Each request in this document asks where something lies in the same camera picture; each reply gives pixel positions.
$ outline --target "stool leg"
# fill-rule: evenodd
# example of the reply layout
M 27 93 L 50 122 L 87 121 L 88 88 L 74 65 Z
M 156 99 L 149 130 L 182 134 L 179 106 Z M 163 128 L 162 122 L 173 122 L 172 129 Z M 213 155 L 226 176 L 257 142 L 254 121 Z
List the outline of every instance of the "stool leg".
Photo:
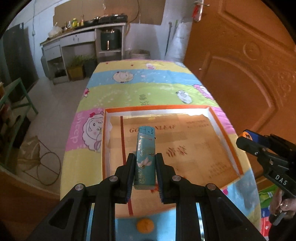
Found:
M 26 91 L 26 88 L 24 87 L 24 84 L 22 83 L 22 80 L 20 81 L 20 86 L 21 86 L 22 91 L 24 92 L 24 95 L 26 96 L 26 98 L 27 98 L 27 100 L 28 100 L 30 106 L 33 108 L 34 112 L 35 112 L 36 115 L 37 115 L 37 114 L 38 114 L 38 111 L 37 111 L 37 109 L 35 108 L 35 106 L 33 105 L 32 101 L 31 101 L 31 99 L 30 99 L 30 97 L 29 97 L 29 95 L 28 95 L 28 93 L 27 93 L 27 91 Z

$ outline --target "white bucket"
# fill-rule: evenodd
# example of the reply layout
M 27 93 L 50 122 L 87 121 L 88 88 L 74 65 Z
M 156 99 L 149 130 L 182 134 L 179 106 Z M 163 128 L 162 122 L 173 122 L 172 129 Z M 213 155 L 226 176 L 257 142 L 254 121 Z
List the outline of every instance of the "white bucket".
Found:
M 131 58 L 133 59 L 150 59 L 150 51 L 143 49 L 136 49 L 131 51 Z

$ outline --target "green metal frame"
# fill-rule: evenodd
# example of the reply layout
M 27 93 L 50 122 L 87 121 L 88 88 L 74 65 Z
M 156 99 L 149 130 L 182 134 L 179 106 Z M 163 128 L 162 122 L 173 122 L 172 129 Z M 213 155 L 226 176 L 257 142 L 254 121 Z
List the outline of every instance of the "green metal frame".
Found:
M 14 109 L 25 107 L 25 106 L 28 106 L 28 108 L 26 109 L 25 113 L 23 115 L 21 115 L 21 117 L 15 123 L 14 129 L 13 129 L 13 135 L 12 135 L 12 138 L 11 138 L 11 140 L 9 142 L 8 148 L 6 150 L 4 150 L 4 152 L 5 152 L 4 163 L 2 163 L 0 161 L 0 165 L 3 166 L 4 168 L 8 169 L 8 170 L 10 170 L 10 168 L 8 167 L 7 163 L 8 163 L 9 157 L 10 157 L 10 152 L 11 152 L 11 149 L 12 149 L 12 145 L 13 145 L 13 142 L 14 142 L 14 140 L 16 138 L 17 132 L 20 129 L 20 126 L 22 125 L 22 122 L 25 119 L 25 116 L 27 115 L 27 113 L 29 112 L 31 107 L 34 110 L 34 112 L 36 113 L 36 115 L 38 114 L 38 111 L 35 108 L 35 106 L 33 105 L 32 101 L 31 101 L 31 99 L 30 99 L 30 97 L 29 97 L 29 95 L 28 95 L 28 93 L 26 91 L 26 88 L 24 87 L 24 84 L 22 83 L 21 78 L 18 78 L 17 80 L 13 81 L 12 83 L 10 83 L 8 86 L 6 86 L 4 88 L 5 89 L 5 94 L 0 99 L 0 107 L 8 100 L 9 94 L 15 89 L 15 87 L 17 85 L 21 86 L 21 89 L 22 89 L 22 91 L 24 93 L 24 96 L 27 98 L 28 102 L 24 103 L 24 104 L 14 105 L 14 106 L 11 107 L 11 109 L 14 110 Z

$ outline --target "orange circle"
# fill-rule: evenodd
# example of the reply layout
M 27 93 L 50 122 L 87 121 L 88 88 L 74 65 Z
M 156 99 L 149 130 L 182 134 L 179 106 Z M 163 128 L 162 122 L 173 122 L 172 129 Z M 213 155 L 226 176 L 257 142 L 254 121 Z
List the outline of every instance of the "orange circle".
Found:
M 244 137 L 244 138 L 247 138 L 247 139 L 250 139 L 251 141 L 253 140 L 252 137 L 250 136 L 250 134 L 246 131 L 244 131 L 243 133 L 241 133 L 239 135 L 240 137 Z
M 143 218 L 137 222 L 137 230 L 142 234 L 151 233 L 154 229 L 154 223 L 149 218 Z

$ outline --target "dark green air fryer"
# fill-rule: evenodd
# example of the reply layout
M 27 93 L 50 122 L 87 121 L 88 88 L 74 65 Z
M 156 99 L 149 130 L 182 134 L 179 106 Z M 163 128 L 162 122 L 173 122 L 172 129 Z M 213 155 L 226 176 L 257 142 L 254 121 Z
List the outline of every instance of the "dark green air fryer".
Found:
M 101 49 L 114 50 L 120 48 L 120 30 L 108 29 L 101 32 Z

